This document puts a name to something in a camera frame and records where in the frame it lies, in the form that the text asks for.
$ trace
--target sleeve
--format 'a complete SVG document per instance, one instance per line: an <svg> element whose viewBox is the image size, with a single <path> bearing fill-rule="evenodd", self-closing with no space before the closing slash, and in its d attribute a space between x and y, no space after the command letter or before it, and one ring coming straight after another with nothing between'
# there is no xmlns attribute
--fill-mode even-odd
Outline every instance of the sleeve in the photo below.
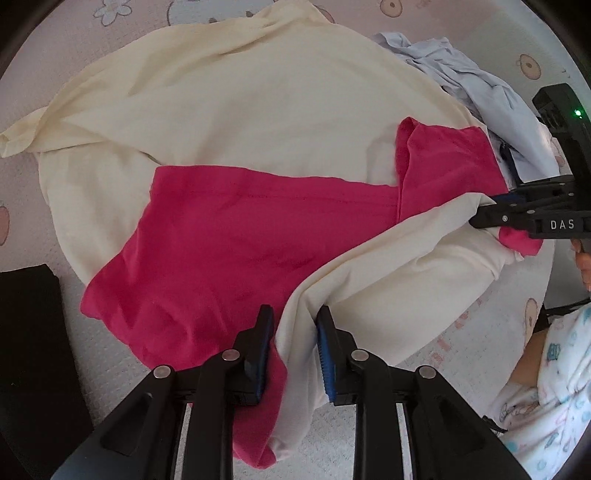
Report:
<svg viewBox="0 0 591 480"><path fill-rule="evenodd" d="M591 304L550 326L538 376L540 405L565 403L590 381Z"/></svg>

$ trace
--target baby clothing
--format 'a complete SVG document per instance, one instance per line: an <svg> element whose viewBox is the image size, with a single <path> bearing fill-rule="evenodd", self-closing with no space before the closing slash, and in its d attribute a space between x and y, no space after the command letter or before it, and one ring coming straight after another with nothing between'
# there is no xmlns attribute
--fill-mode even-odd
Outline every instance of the baby clothing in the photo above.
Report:
<svg viewBox="0 0 591 480"><path fill-rule="evenodd" d="M537 388L509 383L488 416L533 480L550 480L591 420L591 304L555 320Z"/></svg>

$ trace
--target cartoon print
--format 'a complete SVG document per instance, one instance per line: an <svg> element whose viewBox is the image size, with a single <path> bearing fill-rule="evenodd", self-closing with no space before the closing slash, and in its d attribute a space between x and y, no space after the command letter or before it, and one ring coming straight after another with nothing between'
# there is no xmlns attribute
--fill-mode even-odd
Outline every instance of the cartoon print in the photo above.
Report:
<svg viewBox="0 0 591 480"><path fill-rule="evenodd" d="M399 17L402 15L402 0L382 0L379 9L388 17Z"/></svg>
<svg viewBox="0 0 591 480"><path fill-rule="evenodd" d="M548 438L548 441L546 442L546 445L544 446L544 449L546 448L550 448L552 446L552 444L554 443L554 441L560 436L560 434L558 432L552 432L552 434L550 435L550 437Z"/></svg>
<svg viewBox="0 0 591 480"><path fill-rule="evenodd" d="M10 214L4 205L0 205L0 247L4 245L8 238L10 228Z"/></svg>
<svg viewBox="0 0 591 480"><path fill-rule="evenodd" d="M173 0L168 6L169 25L216 23L228 18L253 17L273 0Z"/></svg>
<svg viewBox="0 0 591 480"><path fill-rule="evenodd" d="M104 27L111 25L117 15L125 17L131 13L127 5L129 0L103 0L103 6L95 12L95 18L100 18Z"/></svg>
<svg viewBox="0 0 591 480"><path fill-rule="evenodd" d="M542 76L542 67L529 55L522 53L517 60L517 65L521 67L521 73L530 80L538 80Z"/></svg>
<svg viewBox="0 0 591 480"><path fill-rule="evenodd" d="M499 420L502 423L509 415L511 415L512 417L516 417L517 415L529 415L539 406L540 404L538 402L534 402L530 405L513 405L511 407L509 407L507 403L505 403L501 408L501 415L499 416Z"/></svg>
<svg viewBox="0 0 591 480"><path fill-rule="evenodd" d="M333 18L333 16L328 12L328 10L324 7L321 7L320 5L315 5L315 7L320 11L321 14L323 14L326 19L330 22L330 23L336 23L335 19Z"/></svg>
<svg viewBox="0 0 591 480"><path fill-rule="evenodd" d="M590 318L591 318L591 308L585 309L583 311L583 325L586 325L586 323L589 321Z"/></svg>
<svg viewBox="0 0 591 480"><path fill-rule="evenodd" d="M534 333L534 327L537 319L538 303L534 299L529 299L525 303L525 345L527 345L527 342L530 341L531 335Z"/></svg>
<svg viewBox="0 0 591 480"><path fill-rule="evenodd" d="M563 425L563 424L565 424L568 416L569 416L569 412L568 411L564 412L560 417L558 417L556 419L556 425Z"/></svg>
<svg viewBox="0 0 591 480"><path fill-rule="evenodd" d="M433 2L433 0L418 0L418 2L417 2L417 8L419 10L422 9L422 8L425 8L431 2Z"/></svg>
<svg viewBox="0 0 591 480"><path fill-rule="evenodd" d="M559 343L551 343L548 347L548 354L546 356L546 360L551 362L552 360L558 360L558 356L560 355L560 344Z"/></svg>
<svg viewBox="0 0 591 480"><path fill-rule="evenodd" d="M437 338L437 344L446 352L448 352L449 350L452 349L452 347L449 345L449 343L447 343L442 336L439 336L439 338Z"/></svg>
<svg viewBox="0 0 591 480"><path fill-rule="evenodd" d="M507 442L505 444L505 447L507 448L507 450L509 450L511 453L517 453L519 451L519 447L517 446L517 444L515 442Z"/></svg>
<svg viewBox="0 0 591 480"><path fill-rule="evenodd" d="M434 368L438 368L444 360L445 359L437 352L431 354L430 363Z"/></svg>
<svg viewBox="0 0 591 480"><path fill-rule="evenodd" d="M577 332L573 332L573 333L570 334L570 336L569 336L569 346L574 346L574 344L577 342L577 337L578 337Z"/></svg>

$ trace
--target black object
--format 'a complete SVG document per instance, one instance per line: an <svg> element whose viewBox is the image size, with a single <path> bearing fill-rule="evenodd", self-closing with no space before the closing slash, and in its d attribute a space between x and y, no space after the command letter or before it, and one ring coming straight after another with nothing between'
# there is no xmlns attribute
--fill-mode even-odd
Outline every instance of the black object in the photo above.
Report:
<svg viewBox="0 0 591 480"><path fill-rule="evenodd" d="M532 238L591 238L589 117L565 83L543 87L532 101L558 139L573 174L521 184L517 181L517 188L493 198L496 205L480 207L470 224L475 228L511 226L527 231ZM516 173L512 158L505 160Z"/></svg>
<svg viewBox="0 0 591 480"><path fill-rule="evenodd" d="M415 480L529 479L435 369L408 372L357 350L350 333L335 329L328 307L316 322L334 360L334 404L357 405L354 480L403 479L396 403L404 405ZM256 325L238 334L233 349L180 372L156 367L53 480L171 480L187 403L193 408L181 478L231 480L233 409L259 403L272 326L272 309L263 305Z"/></svg>
<svg viewBox="0 0 591 480"><path fill-rule="evenodd" d="M47 480L92 432L46 265L0 273L0 478Z"/></svg>
<svg viewBox="0 0 591 480"><path fill-rule="evenodd" d="M234 406L259 403L272 331L273 310L263 305L255 326L240 332L232 349L179 372L156 367L52 479L171 480L188 403L182 479L232 479Z"/></svg>
<svg viewBox="0 0 591 480"><path fill-rule="evenodd" d="M433 367L424 365L416 372L389 367L358 349L349 332L336 329L326 306L316 325L325 386L334 405L357 405L353 480L404 478L396 403L404 407L415 480L529 480L488 425Z"/></svg>

